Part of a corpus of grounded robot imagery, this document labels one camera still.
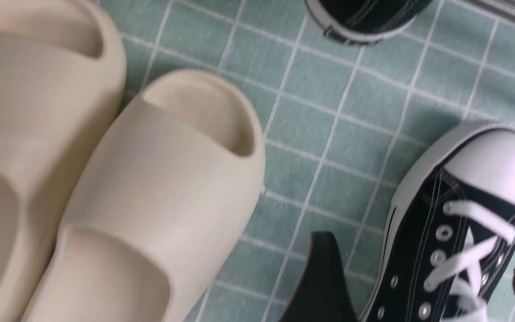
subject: black sneaker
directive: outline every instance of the black sneaker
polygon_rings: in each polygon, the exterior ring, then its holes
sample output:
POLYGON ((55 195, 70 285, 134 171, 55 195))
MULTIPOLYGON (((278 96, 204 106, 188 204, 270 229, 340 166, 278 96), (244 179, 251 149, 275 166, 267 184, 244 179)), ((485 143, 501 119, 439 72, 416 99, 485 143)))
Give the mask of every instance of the black sneaker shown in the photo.
POLYGON ((486 322, 515 250, 515 130, 462 124, 400 183, 361 322, 486 322))
POLYGON ((347 45, 367 45, 405 30, 432 0, 305 0, 323 34, 347 45))

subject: metal eyelet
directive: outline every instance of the metal eyelet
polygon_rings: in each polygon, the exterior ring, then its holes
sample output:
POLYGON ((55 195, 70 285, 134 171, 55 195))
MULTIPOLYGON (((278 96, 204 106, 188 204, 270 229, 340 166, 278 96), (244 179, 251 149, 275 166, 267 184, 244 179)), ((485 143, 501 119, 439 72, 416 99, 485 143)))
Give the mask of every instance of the metal eyelet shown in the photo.
POLYGON ((490 278, 490 275, 488 273, 482 275, 482 286, 486 285, 488 283, 488 278, 490 278))
POLYGON ((397 287, 398 281, 399 281, 399 277, 397 275, 393 276, 393 278, 391 279, 391 288, 392 289, 397 287))
POLYGON ((449 225, 438 226, 436 236, 438 241, 444 242, 450 240, 450 237, 452 237, 452 227, 449 225))
POLYGON ((437 267, 438 265, 442 264, 446 260, 446 253, 443 250, 435 250, 431 254, 431 264, 434 267, 437 267))
POLYGON ((384 306, 381 306, 376 313, 376 319, 380 321, 380 320, 382 320, 383 316, 384 316, 384 306))
POLYGON ((432 306, 429 302, 424 302, 420 308, 418 308, 418 318, 422 321, 427 320, 431 315, 432 306))

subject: metal rod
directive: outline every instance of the metal rod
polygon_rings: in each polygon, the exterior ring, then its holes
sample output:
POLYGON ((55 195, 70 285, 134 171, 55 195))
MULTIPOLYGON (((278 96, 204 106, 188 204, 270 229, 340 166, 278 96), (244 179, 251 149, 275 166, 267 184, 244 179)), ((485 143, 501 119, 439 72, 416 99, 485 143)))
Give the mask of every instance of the metal rod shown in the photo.
POLYGON ((515 23, 515 2, 510 0, 466 0, 470 4, 515 23))

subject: tile floor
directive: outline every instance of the tile floor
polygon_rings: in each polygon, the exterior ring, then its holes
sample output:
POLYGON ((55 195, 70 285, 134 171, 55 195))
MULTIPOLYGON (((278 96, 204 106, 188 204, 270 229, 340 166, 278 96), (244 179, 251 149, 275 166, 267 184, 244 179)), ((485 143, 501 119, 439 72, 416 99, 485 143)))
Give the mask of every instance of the tile floor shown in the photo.
MULTIPOLYGON (((323 39, 302 0, 97 0, 128 57, 125 101, 177 68, 239 86, 266 137, 266 190, 189 322, 275 322, 304 269, 309 232, 331 230, 363 308, 396 185, 458 123, 515 124, 515 27, 436 0, 375 47, 323 39)), ((510 265, 490 301, 515 322, 510 265)))

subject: foam slide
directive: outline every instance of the foam slide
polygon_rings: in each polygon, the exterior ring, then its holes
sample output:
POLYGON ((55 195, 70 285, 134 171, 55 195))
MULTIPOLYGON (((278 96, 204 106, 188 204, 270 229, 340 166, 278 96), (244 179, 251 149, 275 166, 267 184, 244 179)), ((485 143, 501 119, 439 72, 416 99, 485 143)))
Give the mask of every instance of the foam slide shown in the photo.
POLYGON ((125 75, 120 37, 99 7, 0 0, 0 322, 27 307, 125 75))
POLYGON ((178 322, 247 224, 265 169, 251 103, 182 70, 125 108, 85 168, 23 322, 178 322))

